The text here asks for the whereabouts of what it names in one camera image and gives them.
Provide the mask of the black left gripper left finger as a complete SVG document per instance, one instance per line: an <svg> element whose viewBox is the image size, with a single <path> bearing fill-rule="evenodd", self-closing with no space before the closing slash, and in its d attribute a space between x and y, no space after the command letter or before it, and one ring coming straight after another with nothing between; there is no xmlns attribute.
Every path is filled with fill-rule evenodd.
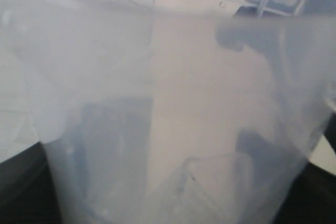
<svg viewBox="0 0 336 224"><path fill-rule="evenodd" d="M62 223L40 143L1 162L1 223Z"/></svg>

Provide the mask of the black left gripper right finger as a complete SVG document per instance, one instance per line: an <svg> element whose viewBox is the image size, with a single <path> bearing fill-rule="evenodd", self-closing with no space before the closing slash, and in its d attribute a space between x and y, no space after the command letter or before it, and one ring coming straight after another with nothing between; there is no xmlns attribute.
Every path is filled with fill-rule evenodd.
<svg viewBox="0 0 336 224"><path fill-rule="evenodd" d="M274 223L335 223L335 132L326 132Z"/></svg>

